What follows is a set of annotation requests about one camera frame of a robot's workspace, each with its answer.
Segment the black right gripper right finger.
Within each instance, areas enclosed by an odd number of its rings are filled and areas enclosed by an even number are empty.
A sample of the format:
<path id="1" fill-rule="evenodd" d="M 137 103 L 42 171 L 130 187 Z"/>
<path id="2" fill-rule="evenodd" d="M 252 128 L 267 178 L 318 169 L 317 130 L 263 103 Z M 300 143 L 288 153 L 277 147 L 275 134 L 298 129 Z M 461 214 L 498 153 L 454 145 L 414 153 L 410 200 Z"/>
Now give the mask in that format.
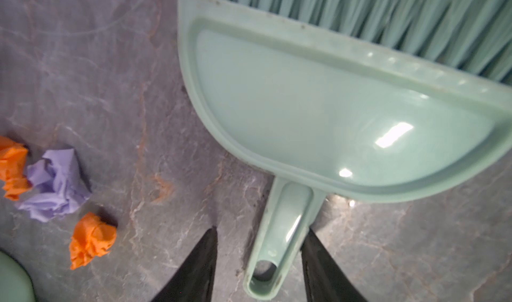
<path id="1" fill-rule="evenodd" d="M 308 302 L 367 302 L 310 230 L 301 248 Z"/>

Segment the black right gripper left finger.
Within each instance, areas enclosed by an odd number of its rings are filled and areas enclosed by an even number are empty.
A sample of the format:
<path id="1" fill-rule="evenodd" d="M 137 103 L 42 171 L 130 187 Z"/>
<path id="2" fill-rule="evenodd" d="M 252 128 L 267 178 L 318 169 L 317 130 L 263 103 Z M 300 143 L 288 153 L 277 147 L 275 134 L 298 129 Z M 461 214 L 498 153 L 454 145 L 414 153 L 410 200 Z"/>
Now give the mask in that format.
<path id="1" fill-rule="evenodd" d="M 153 301 L 211 302 L 217 264 L 218 233 L 208 229 Z"/>

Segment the green plastic dustpan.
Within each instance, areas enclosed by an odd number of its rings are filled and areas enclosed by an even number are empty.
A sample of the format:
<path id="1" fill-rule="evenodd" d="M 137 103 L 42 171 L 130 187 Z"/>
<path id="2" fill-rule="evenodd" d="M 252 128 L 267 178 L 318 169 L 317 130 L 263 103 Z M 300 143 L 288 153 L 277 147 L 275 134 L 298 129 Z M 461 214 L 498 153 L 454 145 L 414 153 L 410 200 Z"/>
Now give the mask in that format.
<path id="1" fill-rule="evenodd" d="M 1 302 L 36 302 L 30 276 L 16 260 L 2 251 L 0 285 Z"/>

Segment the green hand brush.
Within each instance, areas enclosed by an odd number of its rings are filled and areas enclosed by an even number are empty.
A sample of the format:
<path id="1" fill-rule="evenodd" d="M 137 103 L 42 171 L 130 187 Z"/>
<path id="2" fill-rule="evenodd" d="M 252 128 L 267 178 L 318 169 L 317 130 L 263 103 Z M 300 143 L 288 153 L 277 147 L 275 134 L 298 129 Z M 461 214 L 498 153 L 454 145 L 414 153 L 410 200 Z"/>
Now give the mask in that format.
<path id="1" fill-rule="evenodd" d="M 329 194 L 400 203 L 511 150 L 511 0 L 177 0 L 192 105 L 274 176 L 245 292 L 279 292 Z"/>

